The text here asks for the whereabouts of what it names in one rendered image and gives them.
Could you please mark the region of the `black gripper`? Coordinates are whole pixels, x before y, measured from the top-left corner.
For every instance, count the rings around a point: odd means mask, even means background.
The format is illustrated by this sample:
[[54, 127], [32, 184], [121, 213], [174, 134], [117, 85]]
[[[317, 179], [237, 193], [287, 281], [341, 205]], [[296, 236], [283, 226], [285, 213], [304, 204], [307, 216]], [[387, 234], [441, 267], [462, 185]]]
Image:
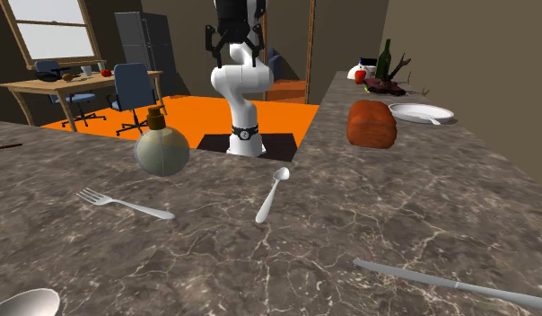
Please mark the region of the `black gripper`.
[[[257, 65], [259, 53], [265, 48], [263, 28], [259, 22], [265, 13], [265, 0], [215, 0], [217, 29], [211, 25], [205, 27], [205, 49], [209, 51], [221, 68], [221, 50], [226, 43], [245, 42], [250, 49], [252, 66]], [[221, 38], [216, 45], [213, 36], [219, 33]]]

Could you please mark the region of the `grey refrigerator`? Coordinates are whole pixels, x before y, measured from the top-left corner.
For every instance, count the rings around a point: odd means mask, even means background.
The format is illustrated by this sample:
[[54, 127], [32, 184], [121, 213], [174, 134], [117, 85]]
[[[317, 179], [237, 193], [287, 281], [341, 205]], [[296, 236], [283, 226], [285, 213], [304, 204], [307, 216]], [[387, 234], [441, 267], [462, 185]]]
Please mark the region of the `grey refrigerator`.
[[179, 80], [166, 15], [142, 12], [114, 13], [128, 63], [142, 63], [150, 71], [162, 71], [163, 96], [179, 93]]

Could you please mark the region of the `blue office chair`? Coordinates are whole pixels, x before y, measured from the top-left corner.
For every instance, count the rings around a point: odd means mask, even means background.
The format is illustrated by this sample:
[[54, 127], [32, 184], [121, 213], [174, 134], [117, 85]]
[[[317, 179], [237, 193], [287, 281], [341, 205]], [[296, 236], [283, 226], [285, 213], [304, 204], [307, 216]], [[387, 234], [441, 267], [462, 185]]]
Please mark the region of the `blue office chair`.
[[[61, 67], [55, 60], [36, 61], [34, 63], [36, 69], [36, 77], [43, 82], [56, 82], [62, 80], [64, 75], [69, 75], [69, 67]], [[82, 121], [85, 126], [88, 126], [90, 119], [103, 119], [105, 116], [98, 116], [96, 113], [85, 114], [81, 107], [83, 102], [90, 102], [96, 98], [94, 93], [69, 93], [66, 95], [66, 101], [70, 104], [75, 104], [79, 110], [79, 115], [74, 118], [74, 121]]]
[[146, 66], [141, 63], [118, 64], [114, 67], [115, 94], [109, 94], [106, 100], [110, 107], [119, 112], [131, 110], [134, 122], [123, 123], [122, 128], [116, 131], [120, 136], [123, 131], [137, 129], [143, 133], [142, 127], [149, 127], [151, 130], [166, 128], [166, 122], [161, 108], [163, 105], [155, 106], [149, 110], [147, 119], [139, 121], [136, 109], [155, 104], [155, 94], [150, 85], [150, 77]]

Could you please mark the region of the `dark robot stand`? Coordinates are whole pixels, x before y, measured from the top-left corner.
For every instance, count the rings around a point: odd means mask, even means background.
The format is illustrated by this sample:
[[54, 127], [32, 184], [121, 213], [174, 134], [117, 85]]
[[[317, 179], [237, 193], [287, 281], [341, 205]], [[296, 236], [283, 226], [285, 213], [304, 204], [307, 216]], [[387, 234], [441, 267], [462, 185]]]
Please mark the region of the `dark robot stand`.
[[[297, 144], [292, 133], [262, 134], [262, 144], [266, 151], [258, 156], [269, 160], [290, 162], [297, 151]], [[205, 134], [197, 149], [225, 153], [229, 148], [229, 135]]]

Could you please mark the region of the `round soap dispenser bottle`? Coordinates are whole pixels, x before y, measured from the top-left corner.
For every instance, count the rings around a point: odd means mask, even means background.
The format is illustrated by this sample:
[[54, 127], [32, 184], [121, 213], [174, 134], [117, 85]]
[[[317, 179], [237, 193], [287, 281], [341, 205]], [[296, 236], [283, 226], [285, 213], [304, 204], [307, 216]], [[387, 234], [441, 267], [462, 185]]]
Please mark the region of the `round soap dispenser bottle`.
[[169, 177], [182, 171], [188, 163], [190, 146], [185, 136], [168, 127], [162, 106], [148, 109], [148, 130], [135, 142], [135, 160], [147, 173]]

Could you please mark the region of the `white kettle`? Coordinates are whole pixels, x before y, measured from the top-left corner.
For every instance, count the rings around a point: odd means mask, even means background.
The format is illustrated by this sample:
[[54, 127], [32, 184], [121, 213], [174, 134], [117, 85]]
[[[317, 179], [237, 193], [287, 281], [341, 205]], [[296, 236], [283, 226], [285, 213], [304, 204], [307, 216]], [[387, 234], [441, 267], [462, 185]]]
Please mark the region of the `white kettle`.
[[375, 77], [375, 74], [376, 74], [376, 65], [377, 65], [377, 59], [376, 58], [364, 58], [364, 57], [361, 57], [359, 59], [359, 62], [356, 66], [353, 66], [348, 74], [347, 74], [347, 78], [350, 79], [350, 80], [354, 80], [355, 79], [355, 73], [357, 71], [365, 71], [366, 72], [366, 76], [365, 78], [366, 79], [370, 79], [370, 78], [374, 78]]

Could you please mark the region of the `green glass bottle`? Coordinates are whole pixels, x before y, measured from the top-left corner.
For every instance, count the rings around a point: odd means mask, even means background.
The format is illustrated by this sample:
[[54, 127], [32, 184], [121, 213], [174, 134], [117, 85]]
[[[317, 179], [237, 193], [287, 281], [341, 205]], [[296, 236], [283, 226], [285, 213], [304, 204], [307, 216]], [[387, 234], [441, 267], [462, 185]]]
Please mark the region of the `green glass bottle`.
[[390, 42], [391, 42], [391, 39], [386, 39], [385, 47], [377, 59], [376, 74], [375, 74], [376, 79], [382, 79], [388, 75], [389, 66], [391, 63], [391, 54], [389, 50]]

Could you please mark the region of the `dark red tray with branches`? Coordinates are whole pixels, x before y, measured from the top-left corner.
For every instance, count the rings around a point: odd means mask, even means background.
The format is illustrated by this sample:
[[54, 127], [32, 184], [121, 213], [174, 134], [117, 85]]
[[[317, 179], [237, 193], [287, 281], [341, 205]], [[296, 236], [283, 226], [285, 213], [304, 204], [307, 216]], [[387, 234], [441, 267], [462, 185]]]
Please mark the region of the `dark red tray with branches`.
[[398, 86], [398, 83], [393, 81], [394, 76], [397, 72], [403, 67], [410, 63], [411, 59], [405, 59], [405, 56], [402, 56], [401, 60], [398, 62], [394, 70], [389, 72], [389, 65], [384, 66], [383, 71], [380, 74], [380, 78], [371, 78], [364, 79], [363, 84], [365, 90], [370, 93], [376, 94], [391, 94], [394, 96], [403, 96], [406, 94], [415, 94], [414, 91], [406, 91], [403, 88]]

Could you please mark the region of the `small silver spoon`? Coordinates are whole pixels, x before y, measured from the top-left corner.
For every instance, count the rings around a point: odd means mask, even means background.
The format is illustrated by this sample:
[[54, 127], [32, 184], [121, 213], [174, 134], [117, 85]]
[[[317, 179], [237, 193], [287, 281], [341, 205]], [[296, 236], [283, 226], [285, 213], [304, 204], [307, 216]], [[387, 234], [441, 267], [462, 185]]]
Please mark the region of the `small silver spoon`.
[[269, 193], [267, 194], [267, 197], [266, 197], [265, 201], [263, 202], [263, 204], [261, 205], [260, 209], [258, 210], [258, 213], [257, 213], [256, 218], [255, 218], [255, 221], [258, 224], [263, 223], [267, 219], [267, 215], [268, 215], [268, 213], [270, 211], [270, 208], [271, 208], [271, 206], [273, 204], [275, 192], [276, 192], [276, 189], [278, 187], [279, 182], [282, 181], [282, 180], [288, 180], [289, 178], [290, 178], [290, 171], [288, 170], [287, 167], [282, 167], [282, 168], [278, 169], [274, 173], [274, 175], [273, 175], [273, 180], [274, 180], [273, 187], [270, 189]]

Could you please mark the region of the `brown bread loaf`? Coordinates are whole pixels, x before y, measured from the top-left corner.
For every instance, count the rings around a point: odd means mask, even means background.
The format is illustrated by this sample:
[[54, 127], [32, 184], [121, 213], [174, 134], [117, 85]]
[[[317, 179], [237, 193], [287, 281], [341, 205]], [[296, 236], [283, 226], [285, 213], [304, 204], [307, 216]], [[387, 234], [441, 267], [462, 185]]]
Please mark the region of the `brown bread loaf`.
[[387, 149], [397, 139], [397, 122], [381, 101], [356, 101], [348, 112], [346, 138], [351, 145]]

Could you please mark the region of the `wooden framed window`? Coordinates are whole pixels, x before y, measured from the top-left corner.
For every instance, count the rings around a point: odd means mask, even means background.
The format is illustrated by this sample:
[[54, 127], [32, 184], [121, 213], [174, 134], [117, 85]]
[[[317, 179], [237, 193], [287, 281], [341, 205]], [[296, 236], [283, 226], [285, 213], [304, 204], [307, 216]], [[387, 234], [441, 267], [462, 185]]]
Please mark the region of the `wooden framed window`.
[[100, 49], [84, 0], [0, 0], [26, 68], [40, 60], [61, 66], [100, 63]]

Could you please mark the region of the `silver fork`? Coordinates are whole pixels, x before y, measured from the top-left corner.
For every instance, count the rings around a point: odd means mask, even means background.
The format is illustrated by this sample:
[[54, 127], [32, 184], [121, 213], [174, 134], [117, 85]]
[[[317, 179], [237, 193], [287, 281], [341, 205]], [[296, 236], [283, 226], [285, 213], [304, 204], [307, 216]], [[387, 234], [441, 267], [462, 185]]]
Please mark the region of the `silver fork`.
[[96, 192], [92, 189], [85, 188], [79, 192], [76, 193], [76, 196], [79, 198], [82, 198], [83, 200], [95, 205], [95, 206], [104, 206], [110, 203], [116, 203], [123, 206], [128, 206], [130, 208], [133, 208], [136, 211], [155, 216], [159, 219], [165, 219], [165, 220], [171, 220], [175, 218], [175, 215], [173, 213], [162, 211], [154, 208], [150, 208], [147, 206], [140, 206], [137, 204], [129, 203], [123, 200], [115, 199], [109, 196], [106, 196], [104, 194], [101, 194], [99, 192]]

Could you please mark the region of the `silver knife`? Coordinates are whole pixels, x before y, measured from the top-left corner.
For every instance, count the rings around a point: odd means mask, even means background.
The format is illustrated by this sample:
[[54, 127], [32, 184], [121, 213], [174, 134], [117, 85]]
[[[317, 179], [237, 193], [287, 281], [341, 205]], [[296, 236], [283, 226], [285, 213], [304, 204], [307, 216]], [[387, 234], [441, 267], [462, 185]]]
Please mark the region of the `silver knife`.
[[392, 266], [386, 266], [370, 261], [365, 261], [361, 259], [354, 259], [353, 263], [361, 268], [366, 268], [370, 271], [388, 274], [395, 277], [403, 277], [408, 280], [413, 280], [416, 282], [428, 284], [428, 285], [437, 285], [448, 288], [459, 289], [463, 291], [469, 291], [478, 294], [489, 295], [494, 298], [502, 299], [511, 303], [516, 303], [531, 308], [536, 308], [542, 310], [542, 298], [536, 297], [527, 294], [519, 294], [513, 292], [502, 291], [498, 289], [483, 287], [479, 285], [471, 285], [466, 283], [461, 283], [459, 281], [453, 281], [449, 279], [444, 279], [437, 276], [430, 276], [420, 272], [411, 271], [403, 268], [395, 268]]

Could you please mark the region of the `large silver spoon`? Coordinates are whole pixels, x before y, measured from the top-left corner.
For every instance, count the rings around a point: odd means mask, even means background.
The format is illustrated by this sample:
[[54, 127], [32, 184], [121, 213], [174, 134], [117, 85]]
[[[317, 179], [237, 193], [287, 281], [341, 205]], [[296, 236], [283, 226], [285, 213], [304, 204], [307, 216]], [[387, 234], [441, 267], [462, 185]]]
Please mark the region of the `large silver spoon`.
[[1, 302], [0, 316], [56, 316], [60, 302], [55, 290], [32, 289]]

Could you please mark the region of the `wooden door frame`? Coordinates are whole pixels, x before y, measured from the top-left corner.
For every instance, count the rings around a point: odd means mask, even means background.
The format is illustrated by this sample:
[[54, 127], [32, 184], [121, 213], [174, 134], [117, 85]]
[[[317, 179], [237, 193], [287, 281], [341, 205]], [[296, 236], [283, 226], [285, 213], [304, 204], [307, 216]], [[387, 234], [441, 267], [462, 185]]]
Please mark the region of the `wooden door frame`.
[[313, 49], [313, 37], [314, 37], [314, 23], [315, 23], [315, 9], [316, 0], [310, 0], [310, 13], [309, 13], [309, 28], [308, 28], [308, 43], [306, 54], [306, 69], [305, 69], [305, 88], [304, 88], [304, 103], [310, 103], [310, 79], [311, 79], [311, 59]]

